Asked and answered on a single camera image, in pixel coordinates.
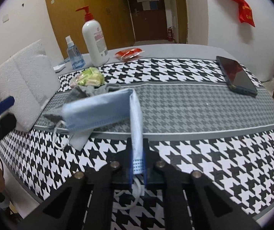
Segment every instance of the metal screw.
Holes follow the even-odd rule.
[[[76,178],[76,179],[82,179],[83,177],[84,177],[84,173],[83,172],[76,172],[75,174],[74,174],[74,177]]]
[[[157,166],[158,168],[163,168],[165,165],[166,165],[166,162],[165,162],[165,161],[157,161],[157,162],[156,162],[156,166]]]
[[[195,171],[192,172],[192,176],[194,178],[200,178],[202,176],[202,173],[198,170],[195,170]]]
[[[118,168],[120,166],[120,163],[118,161],[113,161],[110,163],[110,166],[114,169]]]

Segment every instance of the white lotion bottle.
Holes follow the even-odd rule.
[[[105,64],[109,60],[108,50],[101,25],[89,13],[89,6],[79,8],[76,11],[85,10],[85,24],[82,29],[91,62],[95,67]]]

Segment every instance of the small spray bottle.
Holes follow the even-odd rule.
[[[67,53],[73,69],[75,70],[75,69],[82,68],[86,64],[83,56],[79,52],[77,46],[74,45],[74,42],[72,41],[71,36],[67,36],[65,39],[68,45]]]

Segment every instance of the houndstooth tablecloth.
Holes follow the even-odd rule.
[[[184,172],[202,171],[256,216],[274,204],[274,100],[244,69],[258,89],[256,98],[230,92],[214,60],[149,58],[100,67],[106,82],[132,86],[139,93],[151,150]],[[79,73],[59,77],[61,88],[46,109],[63,103],[70,80]],[[228,110],[222,113],[221,108]],[[52,133],[40,130],[46,127],[42,117],[36,126],[41,128],[10,133],[0,142],[0,153],[42,200],[74,172],[99,170],[111,153],[125,149],[125,139],[117,134],[130,132],[125,122],[97,129],[103,137],[91,137],[81,152],[70,147],[61,151],[53,148]],[[56,143],[67,138],[57,134]],[[130,190],[115,202],[125,206],[133,200]],[[111,229],[161,228],[161,191],[146,191],[135,208],[112,214]]]

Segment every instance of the mask ear loop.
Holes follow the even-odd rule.
[[[133,207],[135,207],[138,203],[138,200],[141,196],[141,193],[142,193],[142,187],[141,187],[141,183],[139,181],[139,179],[134,176],[134,182],[135,184],[137,185],[137,188],[138,188],[138,194],[137,194],[137,197],[135,198],[135,201],[131,204],[131,205],[128,205],[127,207],[121,207],[121,206],[118,206],[118,205],[114,205],[113,208],[114,209],[117,209],[117,210],[128,210],[128,209],[132,209]],[[125,193],[125,190],[121,191],[120,193],[116,194],[115,197],[119,197],[121,196],[122,194]]]
[[[53,144],[53,147],[56,148],[56,149],[59,149],[59,150],[63,150],[67,145],[69,145],[69,140],[66,139],[66,141],[64,141],[63,143],[61,143],[61,147],[59,147],[56,143],[55,143],[55,139],[56,139],[56,131],[57,131],[57,128],[61,125],[65,125],[65,122],[60,120],[56,125],[55,125],[55,128],[54,128],[54,131],[53,131],[53,135],[52,135],[52,144]]]

